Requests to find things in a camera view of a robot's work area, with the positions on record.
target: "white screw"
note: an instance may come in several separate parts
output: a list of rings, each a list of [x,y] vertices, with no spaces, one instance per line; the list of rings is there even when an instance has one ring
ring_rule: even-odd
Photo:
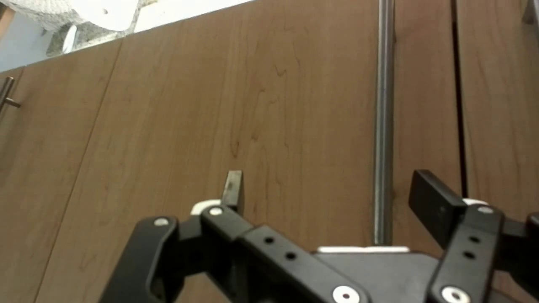
[[[168,225],[168,218],[160,216],[160,218],[153,220],[153,225]]]
[[[333,289],[333,299],[335,303],[359,303],[360,296],[359,292],[350,285],[337,285]]]
[[[210,215],[222,215],[222,208],[220,206],[214,206],[209,210]]]
[[[460,287],[453,287],[453,285],[446,285],[441,289],[441,297],[446,301],[446,303],[470,303],[470,296],[468,292],[465,292],[463,289]]]
[[[477,210],[482,213],[493,213],[493,208],[490,208],[490,206],[478,206]]]

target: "cabinet handle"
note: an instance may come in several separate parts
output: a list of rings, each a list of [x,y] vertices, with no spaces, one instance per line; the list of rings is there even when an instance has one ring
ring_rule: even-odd
[[[15,83],[15,77],[7,77],[7,78],[3,80],[3,85],[2,85],[2,90],[0,90],[0,109],[2,109],[5,104],[20,107],[20,104],[15,102],[15,100],[10,97],[10,92],[12,92],[13,83]]]
[[[534,23],[539,30],[539,0],[527,0],[525,1],[524,21]]]

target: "wood grain surface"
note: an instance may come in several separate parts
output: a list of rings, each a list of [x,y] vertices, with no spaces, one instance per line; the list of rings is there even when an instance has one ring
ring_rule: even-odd
[[[524,220],[539,210],[539,40],[524,1],[458,1],[470,195]],[[534,301],[514,282],[502,289]]]
[[[249,220],[367,243],[375,28],[375,1],[258,0],[124,40],[37,301],[96,301],[138,218],[185,218],[231,168]]]
[[[407,205],[411,176],[419,168],[460,191],[450,0],[396,4],[394,243],[439,254]]]
[[[108,45],[30,65],[13,90],[22,107],[2,109],[2,301],[37,294],[116,52]]]

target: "silver metal bar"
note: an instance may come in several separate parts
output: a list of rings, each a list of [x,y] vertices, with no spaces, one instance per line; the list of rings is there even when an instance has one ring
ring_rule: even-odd
[[[391,243],[394,0],[379,0],[374,147],[374,243]]]

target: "white wall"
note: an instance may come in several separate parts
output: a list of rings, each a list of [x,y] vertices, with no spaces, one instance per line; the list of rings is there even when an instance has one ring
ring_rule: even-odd
[[[0,70],[47,58],[50,38],[52,31],[45,31],[39,23],[15,13],[0,40]]]

